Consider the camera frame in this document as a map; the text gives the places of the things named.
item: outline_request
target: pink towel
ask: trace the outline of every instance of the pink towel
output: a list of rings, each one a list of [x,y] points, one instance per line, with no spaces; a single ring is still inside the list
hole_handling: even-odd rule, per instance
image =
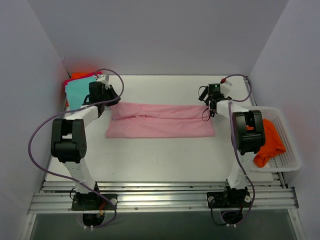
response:
[[[203,121],[206,106],[119,102],[111,106],[107,138],[199,138],[215,135],[212,121]],[[208,119],[205,111],[203,119]]]

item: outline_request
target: orange towel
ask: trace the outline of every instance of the orange towel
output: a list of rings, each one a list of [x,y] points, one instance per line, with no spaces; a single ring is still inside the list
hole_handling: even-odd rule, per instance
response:
[[[259,168],[263,168],[270,158],[283,154],[286,151],[274,124],[267,119],[263,119],[263,127],[265,144],[260,148],[260,151],[253,160]]]

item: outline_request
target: white plastic basket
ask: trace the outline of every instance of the white plastic basket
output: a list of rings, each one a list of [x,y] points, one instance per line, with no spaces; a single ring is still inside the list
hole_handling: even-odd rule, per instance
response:
[[[251,170],[256,172],[291,172],[299,170],[301,168],[301,160],[282,113],[274,107],[267,106],[244,106],[244,108],[261,111],[262,118],[268,119],[275,126],[286,149],[285,153],[270,158],[264,167],[258,167],[253,164]]]

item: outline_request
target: white table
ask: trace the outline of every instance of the white table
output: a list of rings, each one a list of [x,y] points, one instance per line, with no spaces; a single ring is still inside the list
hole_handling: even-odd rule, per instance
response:
[[[122,76],[125,84],[123,102],[175,105],[203,105],[198,88],[219,83],[221,76]],[[248,93],[242,77],[229,78],[234,99]],[[121,83],[110,76],[109,83],[119,93]],[[239,103],[251,105],[250,101]],[[231,172],[235,159],[231,145],[229,120],[216,115],[212,124],[215,137],[108,139],[105,137],[111,119],[109,110],[86,129],[86,163],[98,182],[223,182]],[[58,159],[52,158],[50,171],[69,172]],[[273,181],[271,173],[251,172],[254,182]],[[46,181],[65,181],[48,174]]]

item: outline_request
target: white wall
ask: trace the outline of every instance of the white wall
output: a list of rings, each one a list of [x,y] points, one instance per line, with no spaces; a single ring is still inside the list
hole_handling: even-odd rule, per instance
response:
[[[248,74],[288,0],[28,0],[69,72]]]
[[[29,160],[28,140],[42,120],[61,110],[68,75],[26,0],[1,1],[0,32],[0,239],[17,240],[44,176]],[[50,128],[33,145],[43,166]]]
[[[250,77],[259,105],[282,110],[303,167],[292,181],[307,239],[320,236],[320,1],[289,0]]]

